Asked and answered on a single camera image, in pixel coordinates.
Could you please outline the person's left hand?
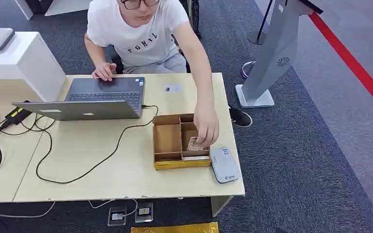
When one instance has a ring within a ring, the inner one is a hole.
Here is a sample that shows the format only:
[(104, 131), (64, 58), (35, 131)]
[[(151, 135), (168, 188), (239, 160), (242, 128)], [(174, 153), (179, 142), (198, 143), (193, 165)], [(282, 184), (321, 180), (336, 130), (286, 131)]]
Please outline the person's left hand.
[(209, 147), (217, 141), (219, 137), (219, 119), (213, 98), (204, 96), (197, 98), (194, 125), (198, 130), (196, 144), (199, 147)]

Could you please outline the person's right hand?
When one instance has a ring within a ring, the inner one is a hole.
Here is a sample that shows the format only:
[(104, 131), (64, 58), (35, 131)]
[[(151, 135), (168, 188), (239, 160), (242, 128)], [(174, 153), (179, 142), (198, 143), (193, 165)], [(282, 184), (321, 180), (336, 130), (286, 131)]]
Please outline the person's right hand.
[(103, 81), (111, 82), (116, 67), (117, 65), (115, 63), (103, 62), (97, 64), (95, 65), (95, 70), (92, 72), (92, 77), (94, 79), (101, 79)]

